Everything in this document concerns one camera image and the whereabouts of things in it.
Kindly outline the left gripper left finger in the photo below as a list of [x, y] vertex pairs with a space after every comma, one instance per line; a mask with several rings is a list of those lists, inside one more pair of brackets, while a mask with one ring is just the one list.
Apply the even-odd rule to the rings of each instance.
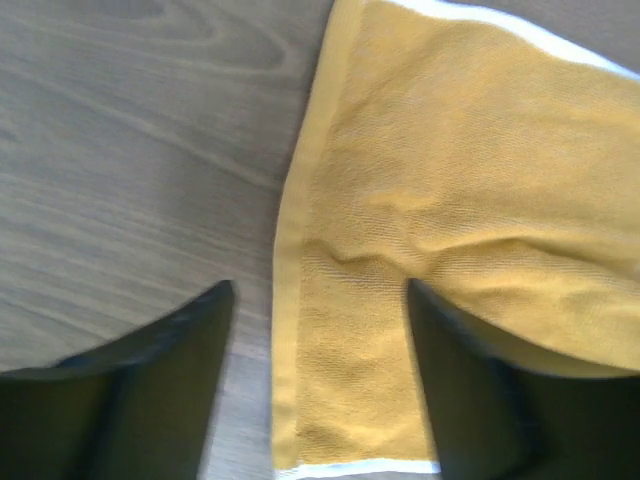
[[222, 281], [116, 340], [3, 372], [2, 477], [196, 478], [234, 303]]

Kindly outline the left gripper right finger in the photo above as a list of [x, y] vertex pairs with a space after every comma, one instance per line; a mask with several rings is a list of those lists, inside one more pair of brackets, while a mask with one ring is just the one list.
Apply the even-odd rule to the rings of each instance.
[[445, 479], [635, 479], [639, 376], [538, 347], [407, 284]]

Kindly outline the yellow brown bear towel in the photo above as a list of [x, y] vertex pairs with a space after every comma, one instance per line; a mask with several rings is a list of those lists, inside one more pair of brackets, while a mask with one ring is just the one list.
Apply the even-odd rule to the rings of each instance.
[[338, 1], [273, 257], [279, 479], [439, 469], [416, 278], [558, 371], [639, 369], [639, 75], [522, 18]]

